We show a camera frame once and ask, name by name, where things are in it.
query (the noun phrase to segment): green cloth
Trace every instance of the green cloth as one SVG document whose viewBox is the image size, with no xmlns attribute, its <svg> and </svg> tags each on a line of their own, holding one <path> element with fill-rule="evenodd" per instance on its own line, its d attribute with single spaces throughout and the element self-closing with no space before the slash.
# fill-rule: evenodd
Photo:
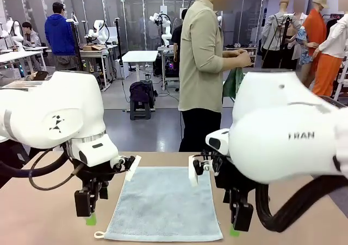
<svg viewBox="0 0 348 245">
<path fill-rule="evenodd" d="M 235 68 L 229 72 L 227 80 L 223 84 L 223 97 L 234 98 L 237 95 L 240 84 L 243 81 L 243 68 Z"/>
</svg>

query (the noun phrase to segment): green tape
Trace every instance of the green tape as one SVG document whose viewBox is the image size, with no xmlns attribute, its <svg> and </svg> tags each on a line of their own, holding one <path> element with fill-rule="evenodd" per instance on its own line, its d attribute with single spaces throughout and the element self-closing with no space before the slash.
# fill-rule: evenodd
<svg viewBox="0 0 348 245">
<path fill-rule="evenodd" d="M 229 230 L 229 235 L 232 237 L 239 237 L 240 232 L 234 230 L 233 225 L 231 225 L 231 229 Z"/>
<path fill-rule="evenodd" d="M 96 213 L 93 212 L 92 215 L 86 219 L 86 225 L 87 226 L 95 226 L 97 224 L 97 217 L 96 217 Z"/>
</svg>

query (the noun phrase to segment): stool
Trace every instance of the stool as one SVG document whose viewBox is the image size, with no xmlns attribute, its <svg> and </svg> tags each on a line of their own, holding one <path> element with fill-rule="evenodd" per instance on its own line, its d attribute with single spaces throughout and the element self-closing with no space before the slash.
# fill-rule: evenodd
<svg viewBox="0 0 348 245">
<path fill-rule="evenodd" d="M 130 119 L 151 119 L 150 104 L 148 102 L 135 102 L 130 98 Z"/>
</svg>

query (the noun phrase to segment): man in beige shirt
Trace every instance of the man in beige shirt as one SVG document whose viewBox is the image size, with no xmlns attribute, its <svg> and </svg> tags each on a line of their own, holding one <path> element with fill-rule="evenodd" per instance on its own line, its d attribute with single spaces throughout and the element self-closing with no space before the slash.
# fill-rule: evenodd
<svg viewBox="0 0 348 245">
<path fill-rule="evenodd" d="M 228 0 L 196 0 L 183 22 L 180 52 L 179 111 L 185 123 L 179 151 L 200 152 L 207 148 L 206 135 L 220 129 L 222 74 L 251 65 L 244 50 L 223 51 L 223 33 L 213 4 Z"/>
</svg>

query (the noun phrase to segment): blue jacket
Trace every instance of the blue jacket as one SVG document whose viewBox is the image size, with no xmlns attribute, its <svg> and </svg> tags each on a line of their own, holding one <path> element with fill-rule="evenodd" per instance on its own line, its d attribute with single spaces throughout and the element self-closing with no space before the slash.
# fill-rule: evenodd
<svg viewBox="0 0 348 245">
<path fill-rule="evenodd" d="M 74 56 L 74 38 L 66 18 L 59 14 L 49 16 L 45 23 L 45 34 L 55 56 Z"/>
</svg>

